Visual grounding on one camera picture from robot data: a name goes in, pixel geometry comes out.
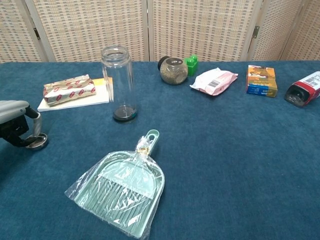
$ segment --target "black lid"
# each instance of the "black lid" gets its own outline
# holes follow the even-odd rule
[[[169,56],[163,56],[159,62],[158,62],[158,69],[160,70],[161,64],[164,62],[164,60],[170,58]]]

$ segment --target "table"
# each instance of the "table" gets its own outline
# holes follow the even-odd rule
[[[246,94],[248,64],[274,67],[276,98]],[[318,240],[320,100],[298,108],[284,100],[320,61],[200,62],[238,73],[221,95],[162,82],[155,62],[134,62],[138,116],[112,119],[109,104],[43,112],[49,145],[16,148],[0,139],[0,239],[131,239],[69,200],[64,191],[109,152],[133,150],[160,132],[152,158],[165,187],[150,240]],[[36,109],[43,84],[89,74],[98,62],[4,63],[0,100]]]

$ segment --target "red and gold wrapper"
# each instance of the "red and gold wrapper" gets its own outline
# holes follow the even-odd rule
[[[95,94],[95,84],[88,74],[45,84],[43,90],[43,98],[49,106]]]

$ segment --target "woven panel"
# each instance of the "woven panel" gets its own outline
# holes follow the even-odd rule
[[[320,4],[311,0],[297,27],[287,60],[320,60]]]
[[[13,0],[0,1],[0,63],[40,62],[38,51]]]
[[[110,45],[145,60],[142,5],[136,0],[34,0],[58,62],[100,61]]]
[[[255,0],[153,1],[154,58],[237,61]]]
[[[271,0],[260,29],[253,60],[279,60],[302,0]]]

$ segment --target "green dustpan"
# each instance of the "green dustpan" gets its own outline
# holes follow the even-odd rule
[[[109,153],[66,194],[72,192],[69,197],[81,208],[127,235],[142,238],[165,185],[164,173],[149,156],[158,137],[153,129],[139,140],[135,151]]]

